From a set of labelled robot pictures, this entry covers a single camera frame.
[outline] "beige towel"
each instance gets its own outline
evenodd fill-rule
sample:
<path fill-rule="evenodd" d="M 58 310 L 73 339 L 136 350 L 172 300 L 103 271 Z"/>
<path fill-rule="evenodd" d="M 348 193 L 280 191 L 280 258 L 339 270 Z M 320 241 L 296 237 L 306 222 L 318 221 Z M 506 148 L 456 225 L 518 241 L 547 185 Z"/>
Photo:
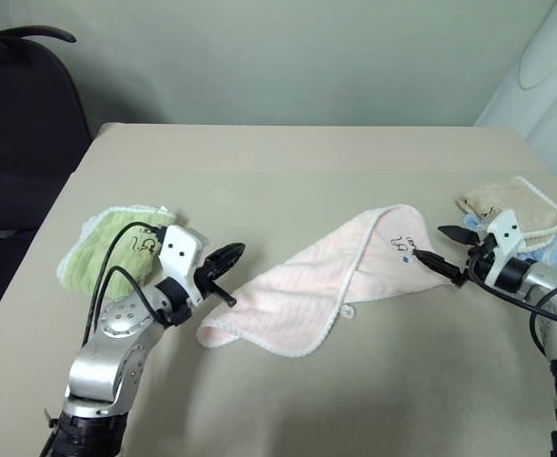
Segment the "beige towel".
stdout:
<path fill-rule="evenodd" d="M 513 209 L 526 240 L 522 252 L 544 248 L 557 236 L 557 204 L 521 176 L 464 192 L 456 204 L 482 223 L 490 214 Z"/>

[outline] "pink washcloth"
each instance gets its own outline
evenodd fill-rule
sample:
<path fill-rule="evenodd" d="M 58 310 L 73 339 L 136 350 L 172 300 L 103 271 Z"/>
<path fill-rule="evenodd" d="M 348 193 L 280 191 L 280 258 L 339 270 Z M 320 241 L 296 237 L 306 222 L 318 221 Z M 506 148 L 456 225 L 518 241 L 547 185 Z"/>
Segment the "pink washcloth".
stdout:
<path fill-rule="evenodd" d="M 448 284 L 412 254 L 432 250 L 417 209 L 395 205 L 359 214 L 284 264 L 235 291 L 234 308 L 222 304 L 197 336 L 207 348 L 240 338 L 286 357 L 316 350 L 338 313 L 349 305 Z"/>

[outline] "black cable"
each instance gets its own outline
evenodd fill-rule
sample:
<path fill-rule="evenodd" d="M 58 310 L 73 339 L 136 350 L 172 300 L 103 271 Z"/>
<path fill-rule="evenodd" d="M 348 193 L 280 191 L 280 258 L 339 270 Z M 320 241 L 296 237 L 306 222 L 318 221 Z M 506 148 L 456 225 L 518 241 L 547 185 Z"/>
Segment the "black cable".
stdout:
<path fill-rule="evenodd" d="M 476 253 L 475 255 L 473 255 L 471 257 L 470 263 L 468 264 L 468 276 L 470 277 L 470 279 L 477 286 L 479 286 L 483 290 L 491 293 L 492 295 L 495 295 L 498 298 L 502 298 L 503 300 L 511 303 L 512 305 L 515 305 L 516 307 L 526 309 L 529 312 L 540 314 L 543 317 L 546 317 L 546 318 L 548 318 L 552 321 L 557 322 L 557 314 L 553 314 L 552 312 L 548 312 L 548 311 L 546 311 L 542 308 L 534 307 L 532 305 L 529 305 L 526 302 L 518 300 L 515 297 L 511 297 L 510 295 L 507 295 L 507 294 L 501 292 L 500 290 L 497 290 L 495 288 L 492 288 L 492 287 L 488 286 L 481 279 L 479 279 L 479 277 L 477 276 L 477 273 L 475 273 L 475 267 L 477 267 L 477 262 L 479 261 L 480 257 L 481 257 L 481 252 Z"/>
<path fill-rule="evenodd" d="M 147 297 L 145 296 L 145 293 L 143 292 L 143 290 L 141 290 L 140 286 L 138 284 L 136 284 L 136 280 L 132 277 L 132 275 L 129 274 L 128 271 L 125 268 L 119 267 L 118 265 L 115 265 L 115 266 L 109 268 L 109 272 L 107 273 L 107 277 L 105 278 L 105 282 L 103 283 L 103 286 L 100 289 L 100 294 L 98 295 L 98 299 L 100 300 L 100 302 L 102 303 L 102 300 L 105 296 L 105 292 L 107 291 L 107 287 L 109 286 L 110 278 L 115 271 L 117 271 L 118 273 L 121 273 L 128 280 L 129 284 L 132 286 L 132 288 L 134 289 L 134 291 L 138 295 L 138 298 L 141 299 L 141 302 L 143 302 L 143 306 L 149 312 L 151 317 L 156 322 L 159 322 L 161 325 L 163 325 L 164 327 L 168 327 L 169 323 L 166 321 L 164 316 L 160 315 L 155 309 L 153 309 L 153 307 L 149 303 L 149 300 L 147 300 Z M 95 316 L 94 316 L 94 327 L 95 328 L 98 325 L 98 317 L 99 316 L 100 316 L 100 306 L 96 309 L 96 313 L 95 313 Z"/>
<path fill-rule="evenodd" d="M 145 229 L 148 229 L 153 233 L 155 233 L 158 230 L 157 227 L 151 226 L 144 222 L 130 222 L 129 224 L 126 224 L 121 230 L 119 230 L 117 235 L 115 235 L 115 238 L 113 238 L 113 241 L 111 241 L 109 248 L 107 249 L 107 253 L 105 254 L 105 259 L 103 260 L 102 266 L 100 267 L 98 277 L 96 278 L 96 284 L 94 285 L 94 292 L 91 295 L 90 310 L 88 311 L 88 320 L 86 321 L 86 328 L 84 330 L 84 337 L 81 346 L 84 346 L 88 342 L 88 339 L 90 337 L 90 330 L 91 330 L 91 324 L 92 324 L 92 318 L 94 312 L 96 310 L 96 307 L 100 308 L 100 304 L 98 303 L 97 300 L 98 290 L 100 289 L 100 285 L 103 281 L 103 276 L 105 276 L 105 269 L 107 269 L 107 263 L 109 262 L 110 255 L 113 253 L 113 250 L 115 249 L 115 246 L 117 245 L 117 242 L 120 240 L 120 238 L 124 236 L 124 233 L 126 233 L 132 227 L 144 227 Z"/>
<path fill-rule="evenodd" d="M 536 304 L 537 308 L 542 308 L 544 305 L 548 303 L 548 301 L 557 295 L 557 288 L 553 289 L 552 291 L 548 292 L 546 295 L 541 298 L 538 303 Z M 529 334 L 532 337 L 532 341 L 534 345 L 541 351 L 543 355 L 545 355 L 545 348 L 541 343 L 541 340 L 538 338 L 538 334 L 536 333 L 536 316 L 537 314 L 530 314 L 529 315 Z"/>

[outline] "gray wall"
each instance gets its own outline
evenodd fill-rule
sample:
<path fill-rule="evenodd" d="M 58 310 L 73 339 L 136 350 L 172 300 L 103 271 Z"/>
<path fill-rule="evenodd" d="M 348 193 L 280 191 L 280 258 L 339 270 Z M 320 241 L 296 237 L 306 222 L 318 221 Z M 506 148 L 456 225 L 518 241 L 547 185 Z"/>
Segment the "gray wall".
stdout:
<path fill-rule="evenodd" d="M 471 125 L 551 0 L 0 0 L 107 121 Z"/>

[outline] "green towel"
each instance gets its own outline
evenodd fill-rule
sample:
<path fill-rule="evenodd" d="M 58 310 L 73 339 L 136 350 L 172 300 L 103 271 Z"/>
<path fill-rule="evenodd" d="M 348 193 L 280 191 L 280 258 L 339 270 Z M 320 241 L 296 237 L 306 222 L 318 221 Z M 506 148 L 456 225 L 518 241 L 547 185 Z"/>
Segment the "green towel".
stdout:
<path fill-rule="evenodd" d="M 91 296 L 96 278 L 115 235 L 130 222 L 145 222 L 152 226 L 168 226 L 175 216 L 164 207 L 143 206 L 112 207 L 89 219 L 81 227 L 79 240 L 58 266 L 60 284 L 70 290 Z M 107 264 L 107 271 L 114 265 L 125 268 L 138 284 L 144 284 L 153 269 L 153 259 L 161 245 L 146 228 L 133 227 L 115 246 Z M 106 298 L 125 297 L 132 292 L 129 282 L 114 273 L 107 288 Z"/>

